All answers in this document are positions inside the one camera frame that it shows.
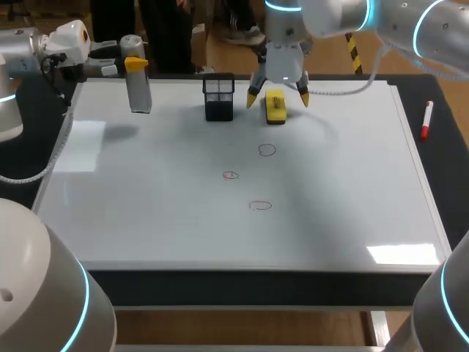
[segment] blue light ring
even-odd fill
[[[365,20],[363,21],[360,28],[357,29],[357,32],[361,31],[369,21],[370,15],[372,13],[372,0],[366,0],[366,15]]]
[[[265,0],[265,5],[267,7],[270,7],[273,10],[283,11],[283,12],[300,12],[302,10],[301,7],[285,7],[285,6],[274,5],[268,0]]]
[[[9,96],[7,96],[7,97],[0,98],[0,103],[4,103],[5,101],[12,100],[12,99],[15,99],[15,98],[16,98],[16,95],[15,95],[15,94],[9,95]]]
[[[454,317],[454,314],[453,312],[451,311],[451,308],[449,306],[449,303],[448,303],[448,299],[446,298],[446,291],[445,291],[445,269],[446,269],[446,264],[448,263],[448,261],[446,261],[444,264],[443,264],[443,270],[441,271],[441,283],[440,283],[440,286],[441,286],[441,297],[443,299],[443,305],[445,306],[445,309],[446,309],[446,312],[448,313],[448,316],[449,316],[449,319],[451,320],[451,322],[453,323],[454,325],[454,328],[457,330],[457,332],[459,333],[459,335],[461,335],[461,337],[464,339],[464,341],[466,341],[466,343],[469,345],[469,336],[464,332],[464,330],[462,329],[462,327],[459,325],[459,323],[457,322],[456,318]]]
[[[432,11],[433,7],[437,6],[439,3],[443,2],[445,0],[436,0],[433,4],[427,7],[427,9],[422,13],[422,16],[418,19],[416,28],[413,31],[413,50],[416,53],[418,57],[423,57],[420,55],[417,49],[417,39],[418,39],[418,31],[420,30],[420,27],[422,23],[424,22],[425,17],[429,14],[430,11]]]
[[[89,282],[88,282],[88,275],[82,266],[82,264],[77,261],[78,264],[80,265],[81,271],[83,272],[84,278],[85,278],[85,303],[83,305],[83,312],[81,312],[80,320],[78,321],[78,324],[75,327],[75,331],[73,332],[72,336],[70,336],[70,339],[67,341],[65,346],[60,350],[60,352],[67,352],[70,346],[73,344],[75,341],[76,337],[78,336],[78,333],[81,330],[81,327],[83,326],[83,323],[85,321],[86,317],[86,312],[88,311],[88,306],[89,306]]]

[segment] yellow black striped pole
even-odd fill
[[[353,39],[352,33],[346,33],[345,39],[347,39],[350,56],[352,57],[353,70],[355,70],[356,75],[363,75],[360,56],[358,55],[357,45],[355,44],[355,39]]]

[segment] shoe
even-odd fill
[[[203,75],[205,73],[215,73],[215,68],[210,66],[196,67],[196,75]]]
[[[220,38],[230,44],[246,46],[258,46],[265,41],[265,35],[258,26],[254,26],[248,31],[225,28],[220,32]]]

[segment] yellow sponge eraser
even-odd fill
[[[267,89],[265,91],[265,110],[269,125],[283,125],[287,121],[287,108],[283,90]]]

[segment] red circle drawing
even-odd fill
[[[251,210],[269,210],[272,208],[272,203],[264,202],[263,200],[256,200],[249,203],[249,209]]]
[[[259,146],[259,155],[272,156],[276,153],[276,148],[273,144],[261,144]]]
[[[236,172],[233,172],[233,171],[225,171],[223,173],[223,179],[225,180],[236,180],[240,178],[239,174],[237,174]]]

